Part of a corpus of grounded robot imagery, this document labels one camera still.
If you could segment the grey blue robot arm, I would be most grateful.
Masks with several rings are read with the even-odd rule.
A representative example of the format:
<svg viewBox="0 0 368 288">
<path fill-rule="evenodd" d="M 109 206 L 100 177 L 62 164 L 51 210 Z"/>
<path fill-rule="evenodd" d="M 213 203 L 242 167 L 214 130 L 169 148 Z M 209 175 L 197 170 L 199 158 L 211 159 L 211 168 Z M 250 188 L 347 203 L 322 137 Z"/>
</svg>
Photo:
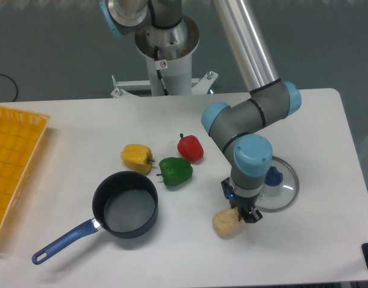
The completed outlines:
<svg viewBox="0 0 368 288">
<path fill-rule="evenodd" d="M 222 189 L 238 218 L 255 223 L 255 204 L 272 165 L 273 150 L 260 137 L 263 128 L 296 112 L 299 90 L 279 77 L 248 1 L 215 1 L 216 11 L 248 88 L 249 99 L 236 106 L 216 103 L 201 117 L 207 134 L 231 164 Z M 181 1 L 101 1 L 112 33 L 135 35 L 145 57 L 154 96 L 191 95 L 204 83 L 192 82 L 192 54 L 200 33 L 183 14 Z"/>
</svg>

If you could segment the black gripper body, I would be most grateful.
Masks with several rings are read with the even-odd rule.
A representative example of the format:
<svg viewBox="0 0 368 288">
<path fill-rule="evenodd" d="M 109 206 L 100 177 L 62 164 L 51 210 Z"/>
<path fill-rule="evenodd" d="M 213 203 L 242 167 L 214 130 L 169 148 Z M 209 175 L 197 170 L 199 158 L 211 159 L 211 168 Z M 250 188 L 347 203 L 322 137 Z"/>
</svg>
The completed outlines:
<svg viewBox="0 0 368 288">
<path fill-rule="evenodd" d="M 231 178 L 226 178 L 221 182 L 224 197 L 229 201 L 232 208 L 239 207 L 243 212 L 251 212 L 255 209 L 255 203 L 262 189 L 260 185 L 254 189 L 244 189 L 233 182 Z"/>
</svg>

